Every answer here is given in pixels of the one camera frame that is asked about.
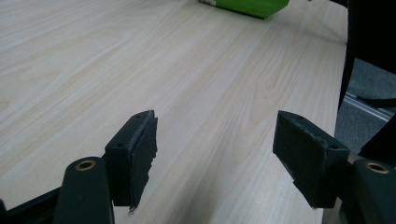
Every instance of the screw hole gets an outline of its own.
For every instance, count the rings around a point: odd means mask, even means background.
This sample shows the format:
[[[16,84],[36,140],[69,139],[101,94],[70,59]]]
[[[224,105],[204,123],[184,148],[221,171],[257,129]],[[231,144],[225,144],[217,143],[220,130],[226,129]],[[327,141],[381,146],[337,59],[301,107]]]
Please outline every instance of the screw hole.
[[[387,167],[377,164],[377,163],[374,163],[374,162],[367,162],[366,167],[376,173],[379,173],[379,174],[385,175],[385,174],[389,173],[389,170]]]
[[[95,166],[95,161],[82,161],[76,166],[76,170],[78,171],[86,171],[90,170],[93,166]]]

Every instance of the green object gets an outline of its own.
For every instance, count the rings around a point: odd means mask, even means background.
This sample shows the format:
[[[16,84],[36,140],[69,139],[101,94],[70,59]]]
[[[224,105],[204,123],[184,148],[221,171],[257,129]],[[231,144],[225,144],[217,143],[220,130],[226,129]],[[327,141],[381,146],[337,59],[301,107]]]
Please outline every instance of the green object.
[[[288,5],[289,0],[199,0],[213,7],[221,7],[249,16],[268,18]]]

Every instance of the worn rubber pad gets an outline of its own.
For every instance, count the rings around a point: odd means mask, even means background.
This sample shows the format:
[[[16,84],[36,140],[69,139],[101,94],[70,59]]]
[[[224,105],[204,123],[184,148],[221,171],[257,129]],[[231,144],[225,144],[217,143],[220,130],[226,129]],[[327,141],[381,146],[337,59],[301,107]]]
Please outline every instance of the worn rubber pad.
[[[114,205],[139,205],[157,153],[157,123],[152,110],[136,114],[107,144],[104,158]]]
[[[279,111],[273,152],[311,207],[334,206],[335,180],[347,162],[347,147],[309,120]]]

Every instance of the wooden table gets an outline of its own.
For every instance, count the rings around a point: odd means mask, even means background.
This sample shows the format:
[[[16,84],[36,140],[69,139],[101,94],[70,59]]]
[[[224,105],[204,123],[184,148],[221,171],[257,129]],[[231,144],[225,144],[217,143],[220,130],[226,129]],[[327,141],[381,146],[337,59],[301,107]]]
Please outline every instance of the wooden table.
[[[102,156],[155,109],[158,153],[117,223],[319,223],[272,153],[276,113],[334,132],[347,10],[291,0],[259,20],[195,0],[0,2],[0,198],[7,209]]]

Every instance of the gray floor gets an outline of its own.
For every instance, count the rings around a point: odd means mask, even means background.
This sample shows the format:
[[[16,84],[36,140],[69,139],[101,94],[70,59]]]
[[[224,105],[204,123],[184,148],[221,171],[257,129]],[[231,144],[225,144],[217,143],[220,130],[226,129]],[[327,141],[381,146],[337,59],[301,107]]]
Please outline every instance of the gray floor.
[[[396,98],[396,75],[357,59],[347,92],[365,98]],[[396,108],[388,108],[384,113],[391,117],[395,111]],[[359,153],[385,124],[383,119],[344,101],[338,111],[335,138]]]

